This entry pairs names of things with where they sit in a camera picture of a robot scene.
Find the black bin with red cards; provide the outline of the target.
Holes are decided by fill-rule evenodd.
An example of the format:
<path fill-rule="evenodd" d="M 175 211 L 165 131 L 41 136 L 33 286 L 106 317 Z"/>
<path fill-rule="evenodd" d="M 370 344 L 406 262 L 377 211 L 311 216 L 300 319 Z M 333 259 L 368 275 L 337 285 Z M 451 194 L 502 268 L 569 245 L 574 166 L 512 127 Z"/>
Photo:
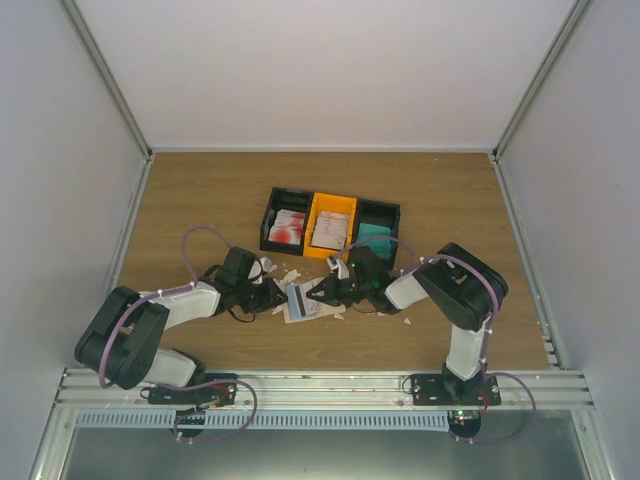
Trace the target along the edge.
<path fill-rule="evenodd" d="M 313 193 L 273 187 L 260 230 L 260 249 L 302 256 Z"/>

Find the black bin with teal cards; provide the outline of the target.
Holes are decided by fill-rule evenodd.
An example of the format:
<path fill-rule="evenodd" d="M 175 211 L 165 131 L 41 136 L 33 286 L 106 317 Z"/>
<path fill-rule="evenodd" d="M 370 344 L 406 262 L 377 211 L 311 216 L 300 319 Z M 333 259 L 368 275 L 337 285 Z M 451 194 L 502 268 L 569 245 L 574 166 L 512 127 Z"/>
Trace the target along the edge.
<path fill-rule="evenodd" d="M 359 199 L 356 207 L 352 240 L 374 237 L 366 242 L 388 268 L 395 264 L 398 244 L 390 237 L 399 237 L 401 206 L 395 203 Z"/>

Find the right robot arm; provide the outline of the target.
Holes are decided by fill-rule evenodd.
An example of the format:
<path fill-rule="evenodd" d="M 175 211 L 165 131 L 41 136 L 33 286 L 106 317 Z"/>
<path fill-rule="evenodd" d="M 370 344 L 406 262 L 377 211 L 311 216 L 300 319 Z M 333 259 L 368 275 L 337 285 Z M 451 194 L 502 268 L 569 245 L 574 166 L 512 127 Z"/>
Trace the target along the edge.
<path fill-rule="evenodd" d="M 452 324 L 440 376 L 444 396 L 464 405 L 477 395 L 486 381 L 488 337 L 508 294 L 496 270 L 454 242 L 398 275 L 368 246 L 353 248 L 347 261 L 331 256 L 328 264 L 330 274 L 306 298 L 331 307 L 365 300 L 389 315 L 432 301 Z"/>

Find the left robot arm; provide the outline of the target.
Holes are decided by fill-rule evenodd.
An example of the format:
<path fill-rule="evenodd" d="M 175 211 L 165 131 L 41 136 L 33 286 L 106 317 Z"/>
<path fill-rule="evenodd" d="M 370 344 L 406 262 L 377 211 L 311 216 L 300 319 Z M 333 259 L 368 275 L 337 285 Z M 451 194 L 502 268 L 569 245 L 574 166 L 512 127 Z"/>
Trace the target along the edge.
<path fill-rule="evenodd" d="M 223 263 L 188 284 L 153 292 L 113 289 L 81 335 L 74 358 L 99 376 L 103 388 L 141 383 L 167 386 L 185 404 L 203 398 L 197 360 L 160 347 L 164 333 L 187 322 L 229 314 L 243 323 L 287 300 L 269 276 L 271 262 L 231 248 Z"/>

